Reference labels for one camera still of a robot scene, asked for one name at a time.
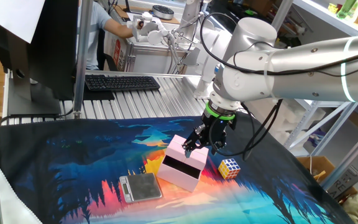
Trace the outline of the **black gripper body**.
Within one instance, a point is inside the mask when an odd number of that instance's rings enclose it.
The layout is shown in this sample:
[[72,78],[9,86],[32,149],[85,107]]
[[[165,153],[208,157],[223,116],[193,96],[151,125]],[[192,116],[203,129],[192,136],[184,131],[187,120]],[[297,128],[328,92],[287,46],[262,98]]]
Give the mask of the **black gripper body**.
[[235,127],[236,116],[233,112],[224,113],[219,118],[204,112],[201,116],[204,124],[204,129],[201,131],[200,143],[225,143],[226,142],[226,127]]

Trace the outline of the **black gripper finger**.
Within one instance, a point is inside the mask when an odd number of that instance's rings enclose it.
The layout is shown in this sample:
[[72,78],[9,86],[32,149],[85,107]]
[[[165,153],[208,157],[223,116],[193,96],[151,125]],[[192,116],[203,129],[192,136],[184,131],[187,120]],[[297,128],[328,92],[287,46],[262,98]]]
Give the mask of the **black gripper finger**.
[[189,158],[195,149],[201,149],[208,144],[206,137],[206,126],[202,124],[196,127],[182,144],[185,157]]
[[209,144],[212,147],[211,152],[217,153],[220,149],[226,146],[226,133],[212,135],[209,140]]

